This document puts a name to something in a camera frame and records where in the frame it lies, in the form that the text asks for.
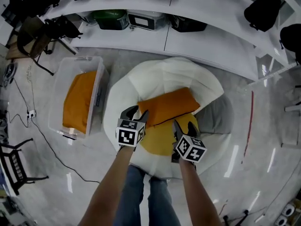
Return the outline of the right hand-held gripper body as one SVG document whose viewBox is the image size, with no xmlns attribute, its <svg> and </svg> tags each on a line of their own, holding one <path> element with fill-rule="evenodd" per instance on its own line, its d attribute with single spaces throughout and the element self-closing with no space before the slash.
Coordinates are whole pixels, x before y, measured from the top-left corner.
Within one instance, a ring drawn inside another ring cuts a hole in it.
<svg viewBox="0 0 301 226">
<path fill-rule="evenodd" d="M 173 144 L 172 163 L 179 163 L 179 159 L 189 161 L 193 165 L 199 163 L 205 155 L 207 148 L 200 139 L 182 135 L 182 137 Z"/>
</svg>

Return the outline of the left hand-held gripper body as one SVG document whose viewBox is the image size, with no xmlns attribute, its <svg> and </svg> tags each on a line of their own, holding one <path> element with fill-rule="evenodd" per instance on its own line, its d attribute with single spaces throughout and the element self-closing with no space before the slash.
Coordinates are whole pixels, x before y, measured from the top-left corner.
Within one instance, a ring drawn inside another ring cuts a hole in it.
<svg viewBox="0 0 301 226">
<path fill-rule="evenodd" d="M 137 144 L 144 138 L 145 123 L 118 119 L 116 127 L 116 139 L 119 145 L 118 152 L 125 146 L 136 148 Z"/>
</svg>

